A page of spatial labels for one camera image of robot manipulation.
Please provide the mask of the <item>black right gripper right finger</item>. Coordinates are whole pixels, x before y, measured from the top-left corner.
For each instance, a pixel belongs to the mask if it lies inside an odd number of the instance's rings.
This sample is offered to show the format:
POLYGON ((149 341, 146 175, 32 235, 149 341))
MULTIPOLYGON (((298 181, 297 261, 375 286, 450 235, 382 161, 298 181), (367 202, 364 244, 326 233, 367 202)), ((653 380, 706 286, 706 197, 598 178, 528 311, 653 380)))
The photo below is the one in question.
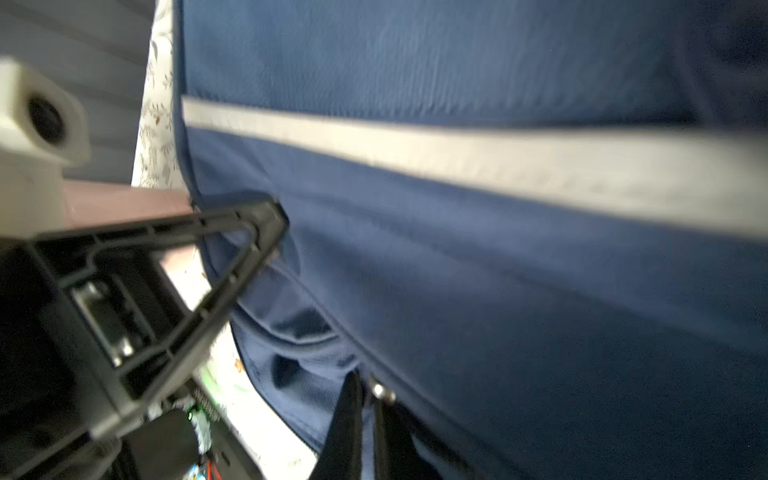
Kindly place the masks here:
POLYGON ((395 408, 377 400, 373 411, 375 478, 440 480, 440 474, 417 452, 411 434, 395 408))

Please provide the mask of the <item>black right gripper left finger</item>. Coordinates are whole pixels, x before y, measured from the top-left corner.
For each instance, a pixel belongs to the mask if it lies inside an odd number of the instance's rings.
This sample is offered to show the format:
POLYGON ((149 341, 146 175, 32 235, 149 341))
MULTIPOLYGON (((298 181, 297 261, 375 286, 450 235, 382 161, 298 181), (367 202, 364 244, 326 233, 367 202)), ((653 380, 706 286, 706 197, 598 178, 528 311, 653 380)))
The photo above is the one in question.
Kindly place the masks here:
POLYGON ((359 373, 344 380, 324 447, 310 480, 359 480, 362 471, 362 440, 365 393, 359 373))

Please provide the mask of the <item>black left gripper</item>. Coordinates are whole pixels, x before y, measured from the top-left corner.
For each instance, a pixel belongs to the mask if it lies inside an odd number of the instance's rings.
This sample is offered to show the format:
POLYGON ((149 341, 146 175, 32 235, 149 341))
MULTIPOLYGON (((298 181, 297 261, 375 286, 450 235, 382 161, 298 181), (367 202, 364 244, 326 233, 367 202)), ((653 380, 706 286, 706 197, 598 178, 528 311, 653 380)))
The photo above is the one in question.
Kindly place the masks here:
POLYGON ((4 244, 2 477, 183 477, 194 428, 177 410, 148 419, 149 404, 189 377, 287 228, 266 200, 4 244), (188 307, 162 260, 214 237, 237 252, 188 307))

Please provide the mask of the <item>navy blue student backpack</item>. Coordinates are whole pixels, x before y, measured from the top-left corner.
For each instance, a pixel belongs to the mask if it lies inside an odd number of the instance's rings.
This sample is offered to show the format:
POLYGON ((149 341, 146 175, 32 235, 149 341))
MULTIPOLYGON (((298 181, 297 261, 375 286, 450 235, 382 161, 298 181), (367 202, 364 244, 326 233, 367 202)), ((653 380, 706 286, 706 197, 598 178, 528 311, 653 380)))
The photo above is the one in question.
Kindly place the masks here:
POLYGON ((359 373, 445 479, 767 475, 763 1, 179 1, 180 168, 289 230, 231 313, 321 453, 359 373))

